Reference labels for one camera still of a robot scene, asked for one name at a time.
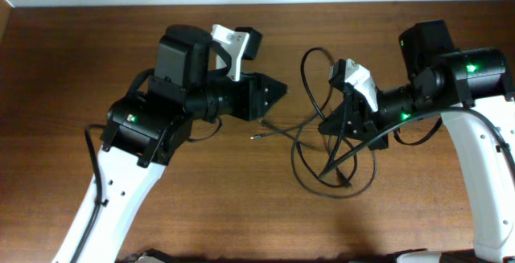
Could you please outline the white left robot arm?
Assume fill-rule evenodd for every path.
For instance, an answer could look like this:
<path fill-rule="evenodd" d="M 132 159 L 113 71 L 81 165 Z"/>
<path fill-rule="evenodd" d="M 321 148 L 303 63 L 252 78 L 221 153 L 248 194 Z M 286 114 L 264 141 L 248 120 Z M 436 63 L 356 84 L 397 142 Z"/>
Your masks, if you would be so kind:
<path fill-rule="evenodd" d="M 224 115 L 255 121 L 286 94 L 284 83 L 241 70 L 261 41 L 251 27 L 166 29 L 155 66 L 112 104 L 101 147 L 89 149 L 93 177 L 55 261 L 116 261 L 142 202 L 191 140 L 194 121 L 220 123 Z"/>

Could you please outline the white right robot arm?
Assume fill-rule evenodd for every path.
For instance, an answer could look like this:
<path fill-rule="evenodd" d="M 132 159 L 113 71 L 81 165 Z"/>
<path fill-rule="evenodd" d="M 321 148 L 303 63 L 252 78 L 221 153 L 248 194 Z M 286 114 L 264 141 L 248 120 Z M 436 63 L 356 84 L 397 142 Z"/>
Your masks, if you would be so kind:
<path fill-rule="evenodd" d="M 382 150 L 388 135 L 411 122 L 438 117 L 459 157 L 472 210 L 469 250 L 411 250 L 398 262 L 511 262 L 514 259 L 514 83 L 505 55 L 494 48 L 461 51 L 442 20 L 417 23 L 398 42 L 408 83 L 381 91 L 371 73 L 339 60 L 329 82 L 343 103 L 319 132 Z"/>

